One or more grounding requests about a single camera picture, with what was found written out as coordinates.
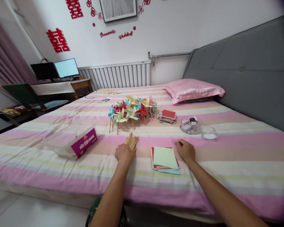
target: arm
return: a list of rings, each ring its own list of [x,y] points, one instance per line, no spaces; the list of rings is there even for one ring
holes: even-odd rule
[[[126,177],[135,153],[136,149],[131,151],[125,144],[119,145],[116,149],[117,168],[104,192],[90,227],[119,225]]]
[[[176,141],[178,152],[198,180],[208,199],[225,224],[233,226],[267,226],[254,212],[195,161],[194,147],[185,140]]]

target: radiator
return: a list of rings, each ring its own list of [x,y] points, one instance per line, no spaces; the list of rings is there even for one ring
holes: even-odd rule
[[[93,91],[150,85],[151,61],[78,68],[80,76],[91,79]]]

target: person's right hand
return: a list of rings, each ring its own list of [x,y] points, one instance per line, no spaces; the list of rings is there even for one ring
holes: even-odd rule
[[[195,161],[195,149],[193,145],[185,140],[176,140],[177,149],[180,157],[187,163],[188,161]]]

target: person's left hand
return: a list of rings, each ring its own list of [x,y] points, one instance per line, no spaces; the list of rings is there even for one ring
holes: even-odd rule
[[[128,145],[123,143],[117,147],[115,157],[118,162],[130,164],[133,158],[136,156],[136,150],[136,148],[131,150]]]

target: hand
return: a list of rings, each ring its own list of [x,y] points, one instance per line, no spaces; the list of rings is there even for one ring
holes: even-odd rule
[[[117,147],[115,157],[118,162],[130,165],[132,159],[136,156],[136,150],[136,148],[131,150],[128,145],[123,143]]]
[[[187,163],[188,161],[195,161],[195,149],[193,145],[185,140],[176,140],[177,149],[180,157]]]

